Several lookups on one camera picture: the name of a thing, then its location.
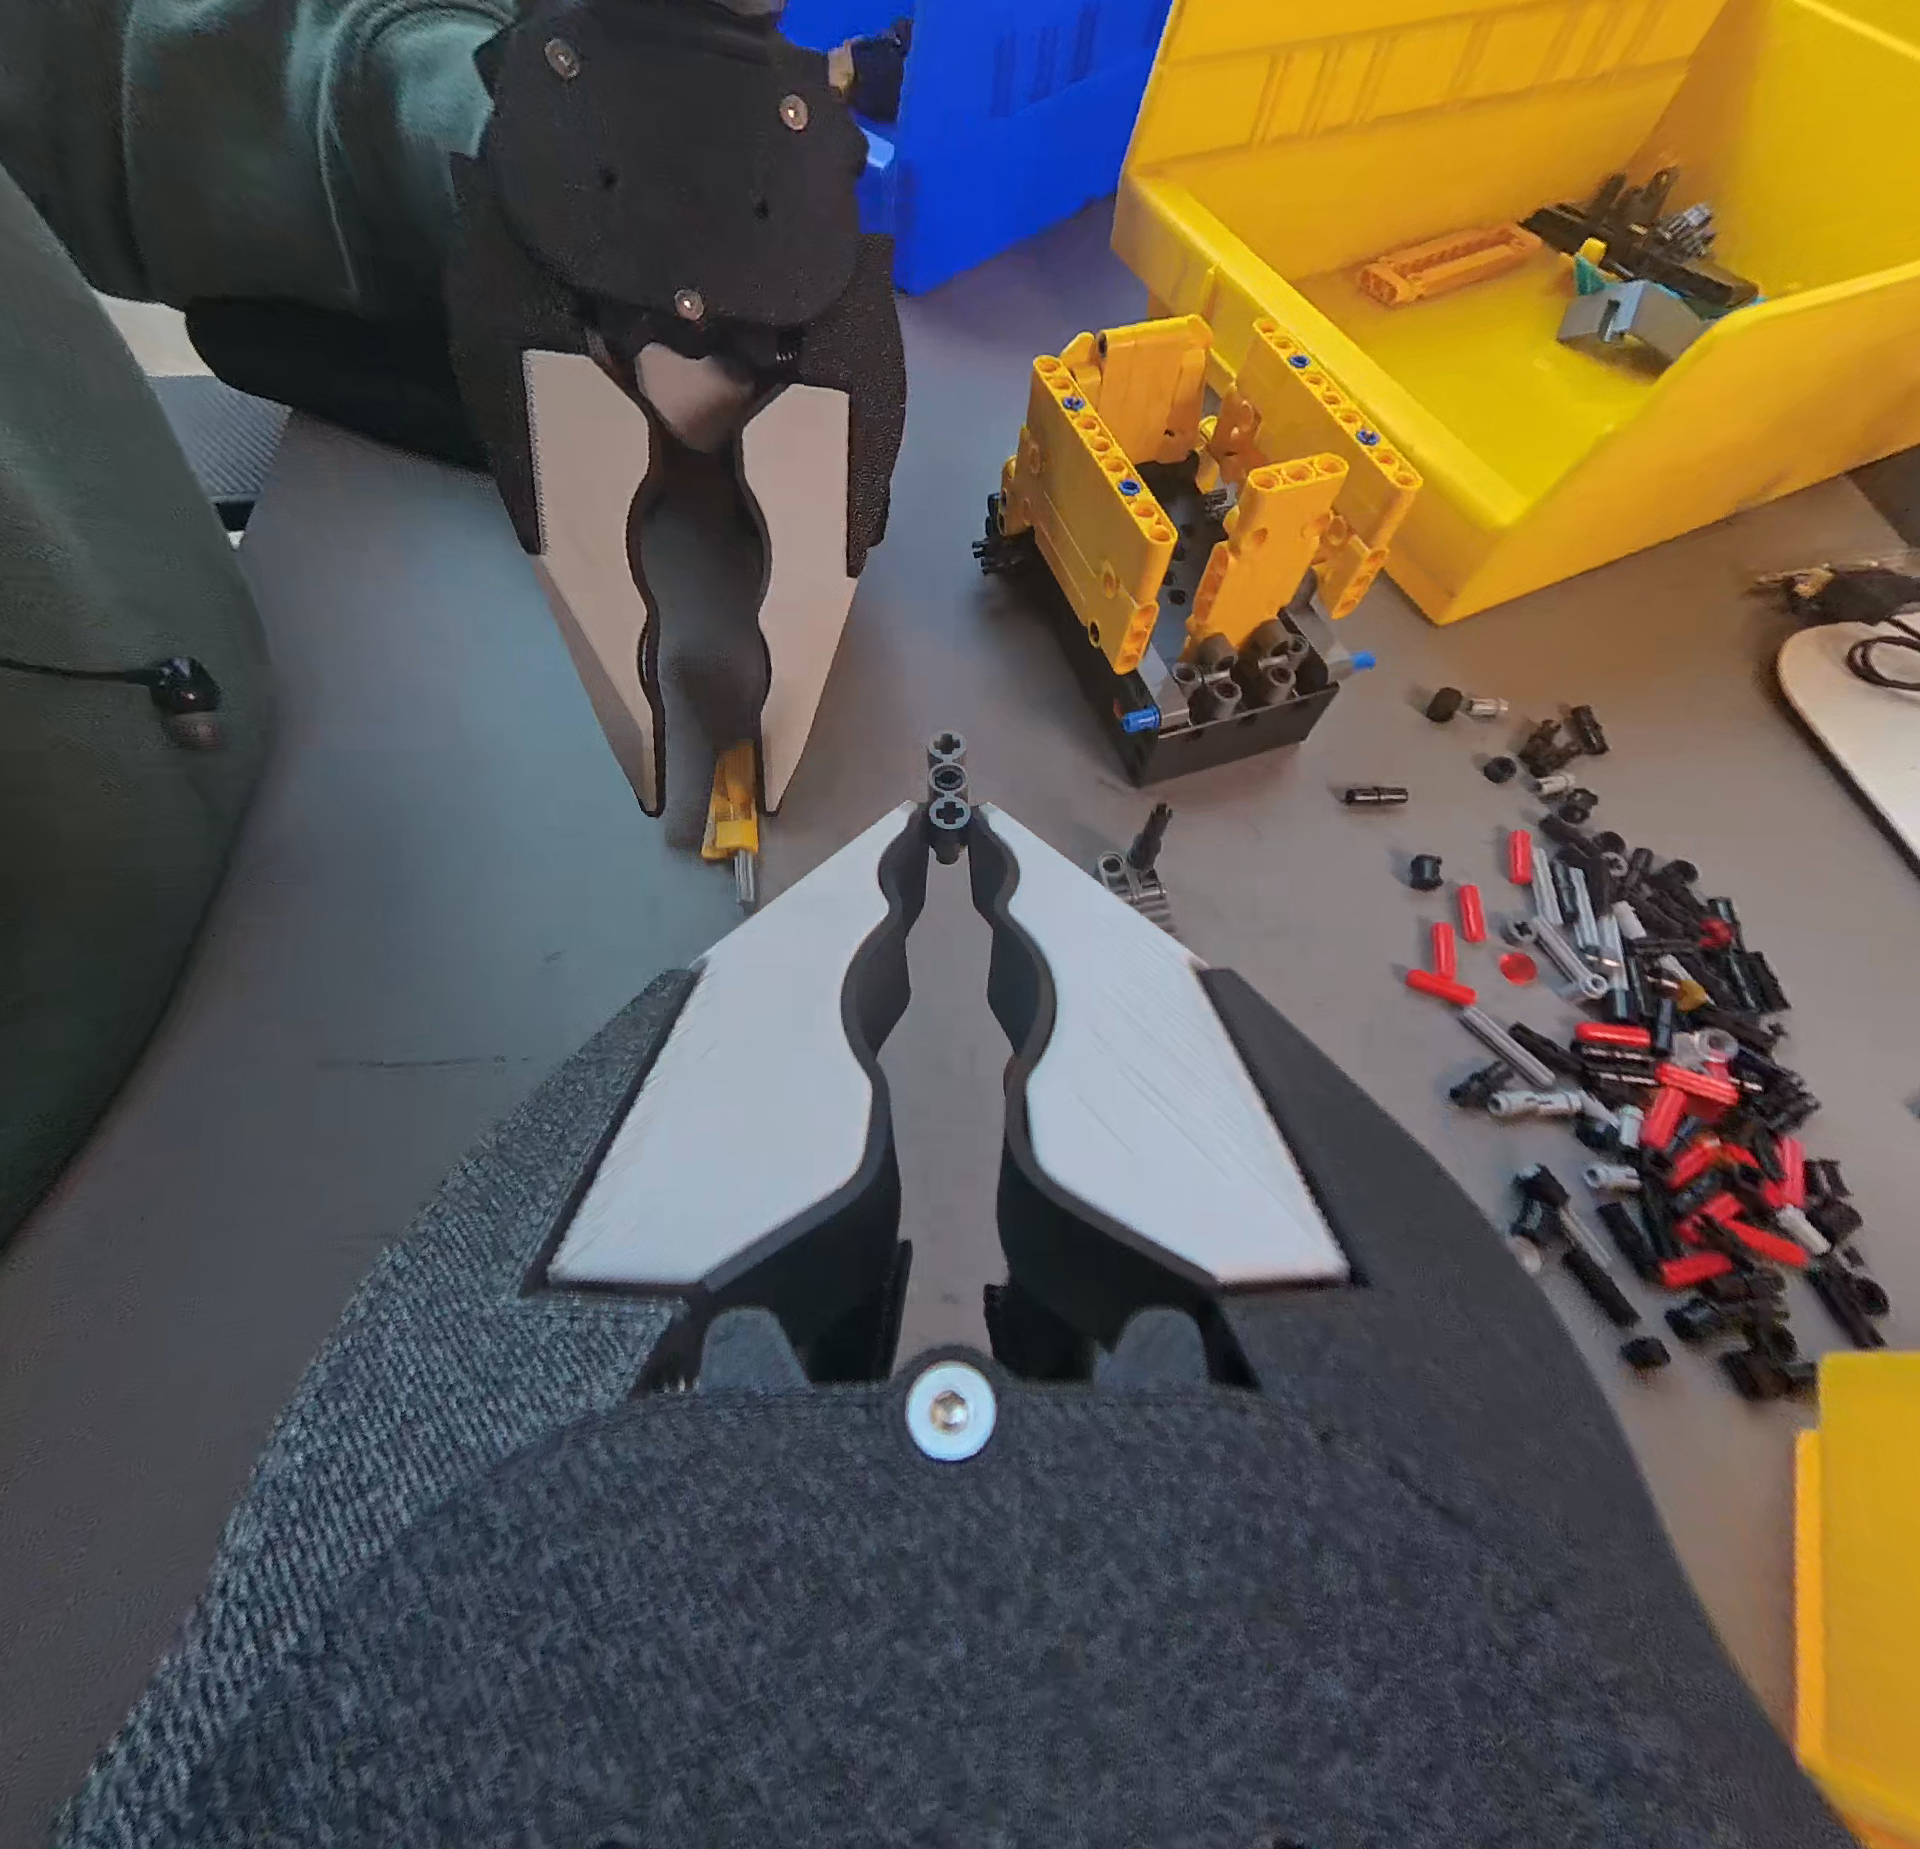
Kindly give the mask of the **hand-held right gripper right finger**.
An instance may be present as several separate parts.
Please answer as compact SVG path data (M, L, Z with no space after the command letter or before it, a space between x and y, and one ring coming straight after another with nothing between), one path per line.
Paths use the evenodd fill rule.
M1000 805L972 810L968 884L1009 1050L994 1360L1087 1381L1173 1311L1204 1373L1246 1378L1228 1310L1345 1288L1352 1259L1221 1013L1243 987Z

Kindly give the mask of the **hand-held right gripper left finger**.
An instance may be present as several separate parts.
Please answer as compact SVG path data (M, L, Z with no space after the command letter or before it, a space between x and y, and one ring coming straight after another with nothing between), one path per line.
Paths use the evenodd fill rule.
M894 805L689 966L571 1190L547 1285L677 1303L638 1381L694 1381L731 1310L803 1381L883 1381L908 1242L877 1053L908 1001L919 809Z

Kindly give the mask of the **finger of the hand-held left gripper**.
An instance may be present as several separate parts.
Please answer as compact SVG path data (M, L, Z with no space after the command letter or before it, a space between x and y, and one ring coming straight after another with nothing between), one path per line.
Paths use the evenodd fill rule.
M738 476L762 541L756 717L762 800L781 810L848 624L850 398L783 384L738 432Z
M659 815L659 705L646 683L650 601L632 568L632 512L653 424L591 357L521 354L540 544L535 562L593 720L642 813Z

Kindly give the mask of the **yellow lego bracket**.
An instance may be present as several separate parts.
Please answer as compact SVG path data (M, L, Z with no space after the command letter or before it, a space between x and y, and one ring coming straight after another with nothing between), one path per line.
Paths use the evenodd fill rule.
M713 765L707 818L699 858L710 864L731 863L759 850L756 749L733 744Z

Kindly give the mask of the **yellow black lego model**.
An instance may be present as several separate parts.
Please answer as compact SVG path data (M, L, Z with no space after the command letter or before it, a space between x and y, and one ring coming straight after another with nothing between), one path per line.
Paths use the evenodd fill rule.
M1297 749L1370 664L1341 621L1415 508L1414 455L1257 309L1083 333L1031 363L973 558L1049 619L1123 776Z

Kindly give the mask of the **blue plastic bin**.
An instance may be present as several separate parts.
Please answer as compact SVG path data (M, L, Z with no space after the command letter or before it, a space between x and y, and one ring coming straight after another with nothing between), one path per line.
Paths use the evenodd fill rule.
M787 0L848 48L867 233L919 296L1117 189L1171 0Z

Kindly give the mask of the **pile of small lego pins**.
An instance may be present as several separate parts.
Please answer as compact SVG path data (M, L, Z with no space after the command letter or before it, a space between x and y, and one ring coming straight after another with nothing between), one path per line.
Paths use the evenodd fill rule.
M1791 1324L1792 1285L1857 1354L1883 1346L1889 1297L1843 1166L1804 1140L1818 1100L1783 1058L1773 962L1689 858L1598 827L1576 765L1606 752L1598 714L1567 705L1480 761L1535 805L1499 847L1518 904L1494 916L1440 854L1411 854L1405 889L1437 904L1394 976L1482 1048L1446 1090L1455 1109L1558 1124L1589 1155L1576 1187L1544 1161L1513 1171L1518 1263L1556 1263L1641 1378L1679 1342L1746 1405L1812 1401L1818 1364Z

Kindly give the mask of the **yellow plastic bin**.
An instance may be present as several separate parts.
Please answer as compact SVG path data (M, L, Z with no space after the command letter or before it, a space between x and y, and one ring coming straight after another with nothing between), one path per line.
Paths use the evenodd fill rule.
M1792 1445L1796 1758L1859 1844L1918 1844L1918 1354L1826 1355Z
M1424 477L1437 621L1915 445L1918 0L1173 0L1117 194L1225 383L1268 322ZM1759 299L1668 366L1558 341L1567 264L1385 306L1357 273L1675 168Z

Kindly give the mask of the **person's left forearm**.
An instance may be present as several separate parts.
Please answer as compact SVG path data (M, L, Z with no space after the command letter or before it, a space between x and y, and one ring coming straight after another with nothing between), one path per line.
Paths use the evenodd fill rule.
M1 0L4 173L219 383L461 470L451 162L514 0Z

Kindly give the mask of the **grey yellow lego subassembly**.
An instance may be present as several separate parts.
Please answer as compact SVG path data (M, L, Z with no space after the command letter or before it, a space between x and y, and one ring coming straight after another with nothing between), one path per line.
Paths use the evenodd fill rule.
M1168 891L1159 876L1159 854L1166 831L1173 815L1173 805L1166 800L1151 802L1144 823L1122 850L1106 850L1093 859L1093 876L1141 918L1151 922L1159 933L1175 934L1175 924L1168 907Z

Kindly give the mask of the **grey lego motor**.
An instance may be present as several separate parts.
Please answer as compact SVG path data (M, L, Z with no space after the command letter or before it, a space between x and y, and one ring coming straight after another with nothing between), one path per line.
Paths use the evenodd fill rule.
M1617 354L1642 372L1679 361L1711 322L1689 299L1649 278L1601 281L1578 291L1558 322L1556 341L1586 354Z

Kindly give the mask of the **black lego beam with gears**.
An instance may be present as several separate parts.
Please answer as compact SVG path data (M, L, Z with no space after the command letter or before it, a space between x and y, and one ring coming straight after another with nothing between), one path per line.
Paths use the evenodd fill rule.
M1679 179L1676 162L1655 168L1645 181L1615 173L1586 198L1540 203L1518 225L1552 253L1586 257L1620 281L1653 281L1706 314L1755 304L1759 284L1716 255L1713 207L1668 207Z

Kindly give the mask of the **black mesh chair back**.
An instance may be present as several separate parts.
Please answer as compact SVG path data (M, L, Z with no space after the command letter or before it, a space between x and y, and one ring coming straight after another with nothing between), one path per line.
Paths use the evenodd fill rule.
M213 375L146 375L204 497L230 536L247 528L291 411Z

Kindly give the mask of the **orange lego frame panel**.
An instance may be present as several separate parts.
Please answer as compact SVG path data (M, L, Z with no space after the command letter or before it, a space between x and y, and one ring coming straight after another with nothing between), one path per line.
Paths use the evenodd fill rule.
M1414 306L1503 278L1543 253L1518 221L1451 230L1379 253L1353 273L1359 293L1383 306Z

